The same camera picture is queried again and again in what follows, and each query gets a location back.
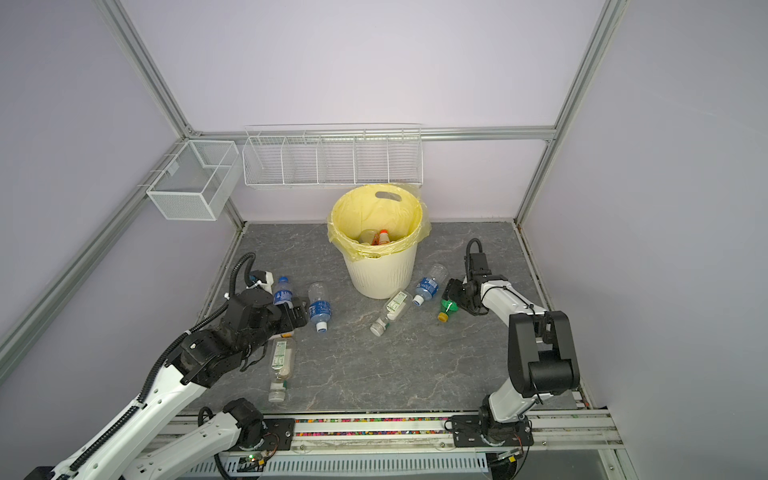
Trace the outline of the green Sprite bottle yellow cap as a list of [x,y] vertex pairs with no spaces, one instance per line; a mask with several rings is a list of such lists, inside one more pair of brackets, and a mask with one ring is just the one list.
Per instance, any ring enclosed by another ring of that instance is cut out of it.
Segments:
[[442,299],[437,319],[440,322],[446,323],[458,310],[459,307],[454,301],[449,299]]

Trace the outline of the clear bottle blue label white cap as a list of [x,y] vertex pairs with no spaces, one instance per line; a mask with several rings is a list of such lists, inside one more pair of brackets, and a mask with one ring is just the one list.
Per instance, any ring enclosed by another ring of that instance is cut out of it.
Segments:
[[413,304],[421,306],[424,302],[435,298],[439,288],[445,284],[447,276],[448,270],[444,265],[434,264],[416,285]]

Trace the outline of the clear bottle green label front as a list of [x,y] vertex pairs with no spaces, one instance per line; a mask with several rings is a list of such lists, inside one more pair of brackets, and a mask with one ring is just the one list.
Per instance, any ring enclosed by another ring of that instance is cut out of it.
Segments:
[[287,397],[287,381],[295,367],[296,341],[292,337],[272,341],[268,401],[282,403]]

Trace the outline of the clear bottle green white label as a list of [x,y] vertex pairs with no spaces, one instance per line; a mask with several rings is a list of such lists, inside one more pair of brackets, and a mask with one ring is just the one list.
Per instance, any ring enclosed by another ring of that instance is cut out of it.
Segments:
[[370,331],[376,336],[382,336],[389,325],[403,317],[412,305],[412,295],[405,290],[398,291],[385,303],[379,317],[370,326]]

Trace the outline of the clear bottle red label blue cap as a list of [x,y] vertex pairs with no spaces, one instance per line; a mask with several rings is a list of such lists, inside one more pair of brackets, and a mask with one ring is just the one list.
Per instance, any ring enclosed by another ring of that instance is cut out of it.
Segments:
[[362,245],[375,245],[378,238],[378,230],[366,229],[363,230],[357,238],[357,241]]

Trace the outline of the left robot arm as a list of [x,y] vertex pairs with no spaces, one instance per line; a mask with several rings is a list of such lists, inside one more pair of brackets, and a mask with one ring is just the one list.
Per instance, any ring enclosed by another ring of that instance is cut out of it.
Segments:
[[309,322],[305,298],[278,301],[272,273],[256,270],[253,252],[232,267],[224,303],[181,333],[152,365],[138,395],[98,434],[30,479],[166,479],[231,448],[259,450],[270,432],[262,412],[238,398],[194,431],[146,454],[176,415],[224,375],[256,365],[252,354]]

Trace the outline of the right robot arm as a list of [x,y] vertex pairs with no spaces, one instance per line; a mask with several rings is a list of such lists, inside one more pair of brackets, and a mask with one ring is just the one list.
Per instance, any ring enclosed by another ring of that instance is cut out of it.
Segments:
[[484,283],[451,279],[442,303],[474,316],[493,314],[507,327],[507,379],[479,409],[483,436],[509,436],[525,426],[526,414],[536,404],[578,389],[580,369],[564,312],[536,305],[501,277]]

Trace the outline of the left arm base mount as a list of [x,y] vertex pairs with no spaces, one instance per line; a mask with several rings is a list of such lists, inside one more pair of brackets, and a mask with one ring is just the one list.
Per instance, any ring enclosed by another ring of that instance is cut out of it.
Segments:
[[293,417],[267,417],[259,426],[247,427],[227,452],[287,451],[291,448],[295,426]]

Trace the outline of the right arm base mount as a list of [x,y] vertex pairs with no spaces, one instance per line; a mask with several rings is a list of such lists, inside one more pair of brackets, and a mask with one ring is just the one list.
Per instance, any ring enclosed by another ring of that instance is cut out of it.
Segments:
[[534,444],[532,426],[527,421],[499,423],[474,413],[451,416],[444,426],[459,448],[528,447]]

